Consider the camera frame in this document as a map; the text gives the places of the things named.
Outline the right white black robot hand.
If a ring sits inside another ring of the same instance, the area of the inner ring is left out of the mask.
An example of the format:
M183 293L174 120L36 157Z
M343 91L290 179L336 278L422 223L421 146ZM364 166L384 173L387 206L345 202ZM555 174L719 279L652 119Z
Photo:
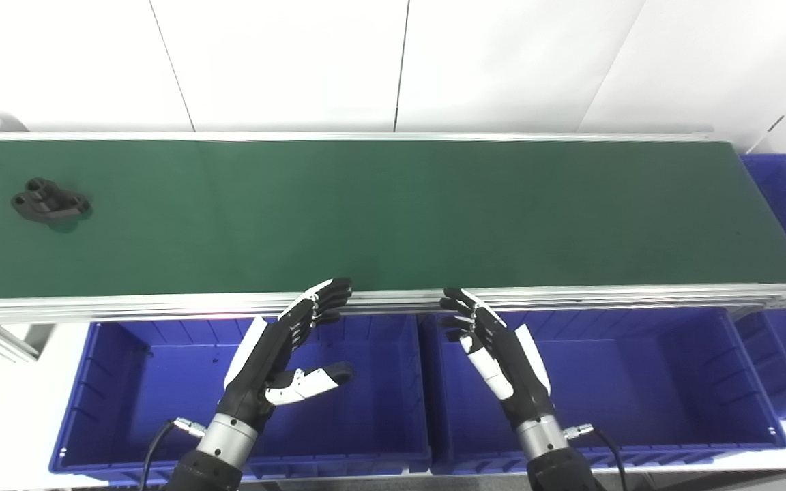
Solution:
M458 287L446 287L439 305L453 312L440 321L446 337L461 345L512 427L555 416L548 374L526 326L512 329L489 304Z

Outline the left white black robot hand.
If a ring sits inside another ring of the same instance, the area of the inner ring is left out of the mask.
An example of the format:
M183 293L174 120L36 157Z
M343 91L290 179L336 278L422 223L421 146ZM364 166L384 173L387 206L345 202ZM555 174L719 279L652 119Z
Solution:
M276 407L304 401L349 382L353 366L346 361L295 370L288 370L287 364L315 327L340 319L337 308L351 295L352 280L334 278L297 296L271 323L256 318L232 360L240 367L228 373L216 412L261 432Z

